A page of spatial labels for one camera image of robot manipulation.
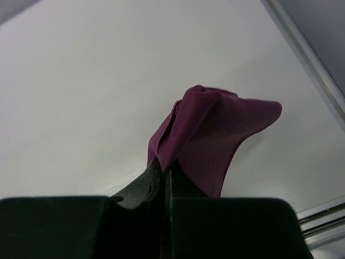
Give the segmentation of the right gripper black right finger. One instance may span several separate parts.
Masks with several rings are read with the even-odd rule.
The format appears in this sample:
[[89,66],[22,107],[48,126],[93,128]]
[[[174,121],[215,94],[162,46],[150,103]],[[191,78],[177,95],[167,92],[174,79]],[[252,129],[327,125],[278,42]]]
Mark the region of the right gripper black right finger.
[[174,198],[209,198],[186,176],[178,160],[165,172],[165,199]]

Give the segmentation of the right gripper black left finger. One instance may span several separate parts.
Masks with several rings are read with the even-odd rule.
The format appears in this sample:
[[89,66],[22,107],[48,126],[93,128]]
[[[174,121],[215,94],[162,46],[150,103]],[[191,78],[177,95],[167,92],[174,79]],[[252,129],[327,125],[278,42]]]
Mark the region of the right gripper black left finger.
[[113,196],[110,201],[116,210],[151,210],[162,206],[162,171],[157,157],[144,172]]

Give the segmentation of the purple cloth napkin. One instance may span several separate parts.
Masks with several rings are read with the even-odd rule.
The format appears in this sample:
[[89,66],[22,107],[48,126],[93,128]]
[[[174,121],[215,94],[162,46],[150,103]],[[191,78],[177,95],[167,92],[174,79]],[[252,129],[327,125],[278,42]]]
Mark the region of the purple cloth napkin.
[[196,85],[175,102],[150,138],[147,162],[158,158],[166,171],[178,161],[205,195],[220,197],[239,146],[276,122],[281,112],[277,101],[243,99],[226,90]]

